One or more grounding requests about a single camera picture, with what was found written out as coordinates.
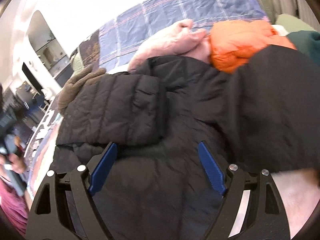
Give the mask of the person's left hand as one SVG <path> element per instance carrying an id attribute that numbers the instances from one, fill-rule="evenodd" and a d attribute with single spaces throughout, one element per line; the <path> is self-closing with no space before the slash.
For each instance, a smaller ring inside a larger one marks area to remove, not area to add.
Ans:
<path id="1" fill-rule="evenodd" d="M 16 136 L 14 139 L 15 145 L 20 149 L 20 155 L 17 156 L 16 154 L 10 154 L 8 155 L 9 161 L 11 162 L 11 167 L 14 172 L 17 174 L 22 174 L 26 171 L 27 167 L 24 162 L 23 157 L 23 147 L 21 146 L 21 139 Z M 1 177 L 9 180 L 9 177 L 7 176 L 7 173 L 4 168 L 4 164 L 6 163 L 5 157 L 1 154 Z"/>

